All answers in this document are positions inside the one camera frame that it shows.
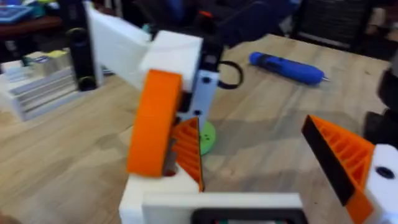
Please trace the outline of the orange white left gripper right finger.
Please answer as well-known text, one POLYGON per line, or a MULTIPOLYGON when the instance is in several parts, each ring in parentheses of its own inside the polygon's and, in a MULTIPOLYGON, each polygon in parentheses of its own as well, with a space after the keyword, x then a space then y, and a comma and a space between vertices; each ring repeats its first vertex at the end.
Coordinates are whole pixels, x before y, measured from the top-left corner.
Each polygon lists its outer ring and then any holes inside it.
POLYGON ((353 223, 397 224, 397 148, 314 115, 302 134, 353 223))

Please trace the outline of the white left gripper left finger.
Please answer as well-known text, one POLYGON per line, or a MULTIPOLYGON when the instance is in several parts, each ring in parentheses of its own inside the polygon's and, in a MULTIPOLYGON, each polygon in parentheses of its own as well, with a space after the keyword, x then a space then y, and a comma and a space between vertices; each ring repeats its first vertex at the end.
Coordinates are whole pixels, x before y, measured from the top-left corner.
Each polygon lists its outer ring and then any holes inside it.
POLYGON ((175 167, 174 171, 174 175, 159 179, 130 174, 119 204, 121 223, 144 223, 142 203, 145 194, 199 192, 199 185, 186 171, 181 167, 175 167))

